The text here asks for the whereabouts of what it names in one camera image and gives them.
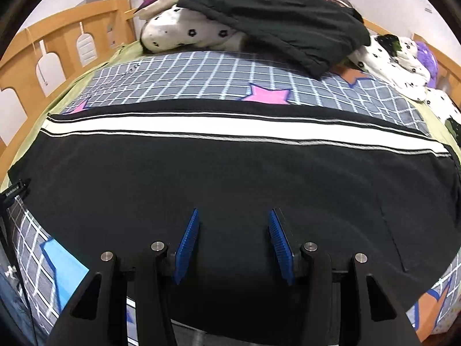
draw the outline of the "gray checkered blanket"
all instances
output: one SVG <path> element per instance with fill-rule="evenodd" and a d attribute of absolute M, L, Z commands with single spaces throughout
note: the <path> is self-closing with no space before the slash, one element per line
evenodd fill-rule
<path fill-rule="evenodd" d="M 320 80 L 314 80 L 269 55 L 229 52 L 181 52 L 100 69 L 63 113 L 178 98 L 270 100 L 280 104 L 330 107 L 366 114 L 428 134 L 418 110 L 391 86 L 375 77 L 364 75 L 350 84 L 334 73 L 326 73 Z M 15 228 L 13 241 L 34 316 L 50 332 L 59 316 L 59 306 L 54 271 L 41 246 L 51 237 L 20 199 L 10 209 L 10 215 Z M 439 295 L 447 285 L 449 288 L 437 323 L 449 314 L 456 302 L 460 268 L 461 251 L 432 288 Z M 135 303 L 129 298 L 127 313 L 129 343 L 137 345 Z M 407 313 L 413 323 L 415 314 L 413 306 Z M 180 346 L 247 345 L 181 324 L 175 324 L 174 329 Z"/>
<path fill-rule="evenodd" d="M 245 100 L 252 85 L 287 91 L 288 104 L 366 114 L 428 134 L 418 110 L 371 75 L 354 84 L 330 72 L 315 80 L 270 55 L 232 52 L 179 52 L 98 70 L 63 113 L 165 99 Z"/>

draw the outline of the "wooden bed frame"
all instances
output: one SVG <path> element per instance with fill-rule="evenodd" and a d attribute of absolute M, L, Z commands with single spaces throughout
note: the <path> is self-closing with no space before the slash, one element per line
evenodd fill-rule
<path fill-rule="evenodd" d="M 43 110 L 61 94 L 72 81 L 94 66 L 107 61 L 120 44 L 135 40 L 133 12 L 129 0 L 103 0 L 77 6 L 54 14 L 28 29 L 19 32 L 0 60 L 0 89 L 13 89 L 26 112 L 27 119 L 6 144 L 0 138 L 0 183 L 6 175 L 22 141 L 32 129 Z M 82 66 L 77 51 L 77 38 L 84 32 L 93 36 L 97 59 Z M 389 31 L 365 20 L 365 25 L 378 34 Z M 425 41 L 415 34 L 415 40 Z M 66 81 L 49 96 L 45 96 L 36 75 L 41 55 L 36 54 L 43 40 L 47 53 L 56 53 L 61 61 Z M 451 98 L 461 105 L 461 66 L 428 44 L 439 62 L 439 76 L 448 76 L 452 86 Z"/>

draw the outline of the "blue patch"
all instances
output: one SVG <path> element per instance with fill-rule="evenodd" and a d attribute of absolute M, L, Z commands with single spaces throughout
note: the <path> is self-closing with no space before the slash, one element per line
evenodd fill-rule
<path fill-rule="evenodd" d="M 127 322 L 130 322 L 130 323 L 132 323 L 132 324 L 134 324 L 135 321 L 134 321 L 133 318 L 131 317 L 130 311 L 128 311 L 128 308 L 125 310 L 125 313 L 126 313 L 126 321 L 127 321 Z"/>
<path fill-rule="evenodd" d="M 54 272 L 58 311 L 61 313 L 88 269 L 53 238 L 42 243 L 40 248 Z"/>

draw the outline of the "silver bolt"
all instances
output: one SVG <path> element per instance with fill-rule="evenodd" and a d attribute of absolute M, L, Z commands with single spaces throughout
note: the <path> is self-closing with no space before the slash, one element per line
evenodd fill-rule
<path fill-rule="evenodd" d="M 356 254 L 356 260 L 359 263 L 366 263 L 366 261 L 368 260 L 368 257 L 365 254 L 359 252 L 358 254 Z"/>
<path fill-rule="evenodd" d="M 153 250 L 153 251 L 162 251 L 164 248 L 165 248 L 165 244 L 163 242 L 154 242 L 153 244 L 151 244 L 150 248 Z"/>
<path fill-rule="evenodd" d="M 113 257 L 114 254 L 112 254 L 110 251 L 106 251 L 101 254 L 101 260 L 103 262 L 108 262 L 109 260 L 112 260 Z"/>
<path fill-rule="evenodd" d="M 314 242 L 306 242 L 303 247 L 309 252 L 317 251 L 317 245 Z"/>

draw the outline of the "purple plush toy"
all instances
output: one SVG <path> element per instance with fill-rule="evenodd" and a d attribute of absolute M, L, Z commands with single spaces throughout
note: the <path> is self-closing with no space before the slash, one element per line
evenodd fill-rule
<path fill-rule="evenodd" d="M 418 60 L 430 73 L 430 81 L 427 86 L 434 89 L 437 83 L 437 74 L 439 73 L 437 60 L 425 43 L 417 41 L 416 45 L 418 46 Z"/>

